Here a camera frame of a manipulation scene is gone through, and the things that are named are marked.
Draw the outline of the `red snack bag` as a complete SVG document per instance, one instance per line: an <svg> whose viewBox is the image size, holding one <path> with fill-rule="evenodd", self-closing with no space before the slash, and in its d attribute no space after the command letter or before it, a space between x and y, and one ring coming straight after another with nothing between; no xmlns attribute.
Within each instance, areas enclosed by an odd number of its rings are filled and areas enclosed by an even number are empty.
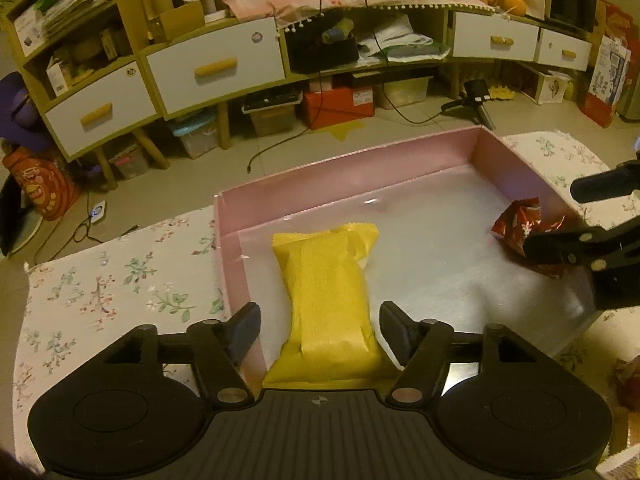
<svg viewBox="0 0 640 480"><path fill-rule="evenodd" d="M566 217L562 216L554 221L546 221L542 218L542 209L538 197L526 198L526 200L514 200L500 214L491 227L491 234L500 242L516 252L524 264L540 274L559 280L564 273L562 264L533 263L524 252L525 241L533 234L555 232L564 226Z"/></svg>
<svg viewBox="0 0 640 480"><path fill-rule="evenodd" d="M640 356L629 362L618 360L614 366L616 396L628 410L640 410Z"/></svg>

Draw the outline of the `plain yellow snack bag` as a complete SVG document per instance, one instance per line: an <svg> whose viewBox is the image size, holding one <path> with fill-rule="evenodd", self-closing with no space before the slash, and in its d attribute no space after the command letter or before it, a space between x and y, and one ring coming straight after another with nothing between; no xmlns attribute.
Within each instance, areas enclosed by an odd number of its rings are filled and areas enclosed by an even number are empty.
<svg viewBox="0 0 640 480"><path fill-rule="evenodd" d="M362 264L372 223L277 233L271 248L292 301L291 330L262 385L273 389L390 388L399 370L376 339Z"/></svg>

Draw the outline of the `floral tablecloth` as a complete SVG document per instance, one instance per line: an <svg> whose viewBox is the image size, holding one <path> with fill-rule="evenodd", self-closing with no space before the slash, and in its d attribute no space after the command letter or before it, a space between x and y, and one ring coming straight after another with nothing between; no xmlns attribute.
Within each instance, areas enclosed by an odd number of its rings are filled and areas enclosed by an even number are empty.
<svg viewBox="0 0 640 480"><path fill-rule="evenodd" d="M570 181L607 170L589 148L559 131L506 136L563 198ZM639 214L631 195L577 207L590 226L619 226ZM13 374L13 431L19 460L40 468L27 435L38 396L141 323L181 332L187 322L224 317L215 269L213 206L155 223L27 273L29 293ZM608 311L561 347L559 362L617 404L614 367L639 355L639 307Z"/></svg>

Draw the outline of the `pink cardboard tray box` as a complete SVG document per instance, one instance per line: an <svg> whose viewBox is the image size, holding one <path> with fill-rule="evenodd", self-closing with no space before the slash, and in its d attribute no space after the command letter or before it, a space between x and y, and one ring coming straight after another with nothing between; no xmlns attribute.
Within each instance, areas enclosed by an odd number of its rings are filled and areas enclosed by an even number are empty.
<svg viewBox="0 0 640 480"><path fill-rule="evenodd" d="M242 364L259 389L290 332L291 301L274 234L368 222L380 236L364 267L370 308L386 300L416 320L463 333L508 326L555 356L597 318L586 272L548 278L491 233L514 200L538 198L544 220L579 223L568 201L503 140L469 127L368 148L221 192L216 263L229 311L250 301L262 329Z"/></svg>

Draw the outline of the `orange printed bag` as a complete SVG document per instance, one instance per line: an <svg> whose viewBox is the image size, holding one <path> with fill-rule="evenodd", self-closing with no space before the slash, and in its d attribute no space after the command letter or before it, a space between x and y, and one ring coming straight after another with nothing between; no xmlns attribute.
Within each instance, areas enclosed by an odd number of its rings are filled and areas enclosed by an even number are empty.
<svg viewBox="0 0 640 480"><path fill-rule="evenodd" d="M20 146L5 154L2 164L44 220L62 218L80 196L81 187L57 148L35 153Z"/></svg>

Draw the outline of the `red storage box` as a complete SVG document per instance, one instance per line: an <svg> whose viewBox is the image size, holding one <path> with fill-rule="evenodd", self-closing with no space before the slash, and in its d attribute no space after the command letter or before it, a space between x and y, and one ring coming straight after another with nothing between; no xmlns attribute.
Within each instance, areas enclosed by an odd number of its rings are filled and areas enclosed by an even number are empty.
<svg viewBox="0 0 640 480"><path fill-rule="evenodd" d="M372 117L374 110L372 87L341 87L319 93L303 92L302 114L306 126L311 130Z"/></svg>

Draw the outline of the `purple cushion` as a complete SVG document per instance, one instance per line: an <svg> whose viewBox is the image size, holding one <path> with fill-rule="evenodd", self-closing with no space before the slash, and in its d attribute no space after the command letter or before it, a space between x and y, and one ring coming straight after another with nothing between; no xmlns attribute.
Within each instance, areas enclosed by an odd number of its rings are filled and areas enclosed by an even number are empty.
<svg viewBox="0 0 640 480"><path fill-rule="evenodd" d="M48 128L17 72L1 78L1 137L34 153L52 146Z"/></svg>

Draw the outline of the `wooden cabinet with drawers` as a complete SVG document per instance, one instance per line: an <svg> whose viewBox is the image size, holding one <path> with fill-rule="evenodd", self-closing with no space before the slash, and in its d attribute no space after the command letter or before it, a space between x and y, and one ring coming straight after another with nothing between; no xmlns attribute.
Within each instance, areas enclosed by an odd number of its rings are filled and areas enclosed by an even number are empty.
<svg viewBox="0 0 640 480"><path fill-rule="evenodd" d="M205 14L181 0L1 0L18 72L56 146L67 160L101 155L105 144L145 127L357 62L294 73L285 34L307 24L323 32L331 18L353 16L358 32L394 12L446 49L446 59L534 62L584 70L589 26L564 22L596 0L542 0L540 18L462 8L334 9L280 28L274 18L241 22L224 0Z"/></svg>

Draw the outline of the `black box on shelf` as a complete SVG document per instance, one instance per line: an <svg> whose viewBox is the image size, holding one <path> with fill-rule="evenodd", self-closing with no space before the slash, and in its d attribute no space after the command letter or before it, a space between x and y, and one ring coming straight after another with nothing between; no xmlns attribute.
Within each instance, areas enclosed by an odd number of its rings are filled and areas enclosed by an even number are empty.
<svg viewBox="0 0 640 480"><path fill-rule="evenodd" d="M356 38L324 44L321 32L311 24L285 34L288 60L294 73L313 74L356 62L359 58Z"/></svg>

